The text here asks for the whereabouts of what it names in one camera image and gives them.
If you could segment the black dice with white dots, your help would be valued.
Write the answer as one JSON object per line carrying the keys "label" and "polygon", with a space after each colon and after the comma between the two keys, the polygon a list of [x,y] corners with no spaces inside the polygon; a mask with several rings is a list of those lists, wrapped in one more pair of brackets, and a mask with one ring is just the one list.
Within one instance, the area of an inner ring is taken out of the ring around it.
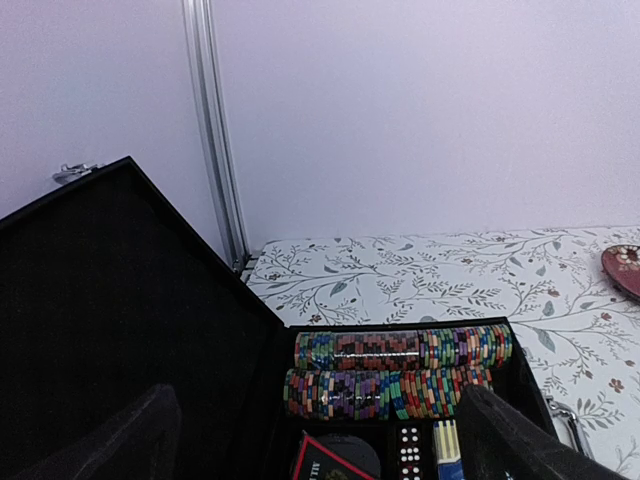
{"label": "black dice with white dots", "polygon": [[396,464],[400,480],[422,480],[423,442],[418,426],[401,425],[396,429]]}

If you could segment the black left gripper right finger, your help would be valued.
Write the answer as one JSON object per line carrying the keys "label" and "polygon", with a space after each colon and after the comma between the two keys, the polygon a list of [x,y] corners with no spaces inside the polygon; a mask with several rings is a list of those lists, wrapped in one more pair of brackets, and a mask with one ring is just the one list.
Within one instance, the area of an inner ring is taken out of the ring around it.
{"label": "black left gripper right finger", "polygon": [[457,409],[467,479],[619,479],[563,445],[490,390],[467,387]]}

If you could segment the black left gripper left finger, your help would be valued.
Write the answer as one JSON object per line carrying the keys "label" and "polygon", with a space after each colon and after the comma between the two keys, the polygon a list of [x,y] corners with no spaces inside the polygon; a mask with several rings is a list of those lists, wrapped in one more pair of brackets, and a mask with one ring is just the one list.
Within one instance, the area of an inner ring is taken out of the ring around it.
{"label": "black left gripper left finger", "polygon": [[172,479],[182,411],[157,384],[99,428],[14,475],[16,479]]}

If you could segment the upper poker chip row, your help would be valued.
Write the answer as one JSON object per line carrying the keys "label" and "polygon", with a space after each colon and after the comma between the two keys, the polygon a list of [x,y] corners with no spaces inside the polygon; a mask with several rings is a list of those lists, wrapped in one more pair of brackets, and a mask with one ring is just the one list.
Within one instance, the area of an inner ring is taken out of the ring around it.
{"label": "upper poker chip row", "polygon": [[508,325],[403,331],[297,334],[293,363],[311,370],[404,371],[459,366],[501,367],[514,340]]}

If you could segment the red floral round plate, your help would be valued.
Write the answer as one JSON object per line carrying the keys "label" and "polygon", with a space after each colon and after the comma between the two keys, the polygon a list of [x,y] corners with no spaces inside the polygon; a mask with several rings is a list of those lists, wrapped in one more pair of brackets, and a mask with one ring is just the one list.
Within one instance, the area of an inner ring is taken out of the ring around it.
{"label": "red floral round plate", "polygon": [[601,255],[604,273],[625,296],[638,302],[640,298],[640,265],[638,245],[614,245]]}

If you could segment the blue texas holdem card deck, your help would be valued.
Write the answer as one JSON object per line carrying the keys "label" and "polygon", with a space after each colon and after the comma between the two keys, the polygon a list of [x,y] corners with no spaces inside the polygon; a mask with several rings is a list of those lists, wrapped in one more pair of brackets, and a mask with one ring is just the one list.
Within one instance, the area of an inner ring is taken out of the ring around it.
{"label": "blue texas holdem card deck", "polygon": [[456,422],[437,421],[433,426],[433,446],[439,480],[464,480]]}

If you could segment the lower poker chip row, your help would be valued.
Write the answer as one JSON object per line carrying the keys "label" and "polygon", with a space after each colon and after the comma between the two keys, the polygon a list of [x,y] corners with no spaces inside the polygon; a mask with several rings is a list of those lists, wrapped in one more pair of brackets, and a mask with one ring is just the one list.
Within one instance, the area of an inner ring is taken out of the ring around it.
{"label": "lower poker chip row", "polygon": [[491,390],[491,370],[480,366],[407,371],[291,369],[282,398],[288,415],[319,421],[446,419],[454,416],[470,385]]}

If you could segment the aluminium frame post left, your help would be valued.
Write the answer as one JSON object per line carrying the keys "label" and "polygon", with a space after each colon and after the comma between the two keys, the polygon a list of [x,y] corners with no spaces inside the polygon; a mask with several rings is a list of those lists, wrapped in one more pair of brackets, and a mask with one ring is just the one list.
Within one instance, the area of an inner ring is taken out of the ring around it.
{"label": "aluminium frame post left", "polygon": [[211,1],[182,3],[202,150],[225,258],[242,273],[251,252],[235,178]]}

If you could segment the poker chip row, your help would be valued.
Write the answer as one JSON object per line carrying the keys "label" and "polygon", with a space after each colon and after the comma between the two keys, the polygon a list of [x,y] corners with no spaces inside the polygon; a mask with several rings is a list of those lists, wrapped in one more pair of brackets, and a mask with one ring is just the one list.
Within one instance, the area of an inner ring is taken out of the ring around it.
{"label": "poker chip row", "polygon": [[407,371],[291,369],[282,398],[288,415],[319,421],[446,419],[454,416],[470,385],[491,390],[491,370],[480,366]]}
{"label": "poker chip row", "polygon": [[508,325],[403,331],[297,334],[293,363],[311,370],[404,371],[459,366],[501,367],[514,340]]}

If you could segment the black poker set case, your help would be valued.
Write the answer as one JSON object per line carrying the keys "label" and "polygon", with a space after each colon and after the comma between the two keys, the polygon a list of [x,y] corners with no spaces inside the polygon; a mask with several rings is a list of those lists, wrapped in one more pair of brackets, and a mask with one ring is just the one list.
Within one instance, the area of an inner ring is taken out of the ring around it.
{"label": "black poker set case", "polygon": [[182,411],[172,479],[291,479],[303,433],[346,434],[399,479],[396,429],[421,430],[423,479],[438,479],[433,426],[451,418],[319,421],[282,393],[300,332],[509,326],[490,390],[557,439],[505,319],[288,327],[173,208],[132,159],[60,188],[1,223],[1,475],[90,434],[157,384]]}

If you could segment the red black card box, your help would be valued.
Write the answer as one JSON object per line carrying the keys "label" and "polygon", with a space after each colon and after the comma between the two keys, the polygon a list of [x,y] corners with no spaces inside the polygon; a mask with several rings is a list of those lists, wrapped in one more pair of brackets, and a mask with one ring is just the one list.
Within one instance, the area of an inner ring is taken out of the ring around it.
{"label": "red black card box", "polygon": [[374,448],[359,437],[304,432],[290,478],[302,480],[379,479],[381,461]]}

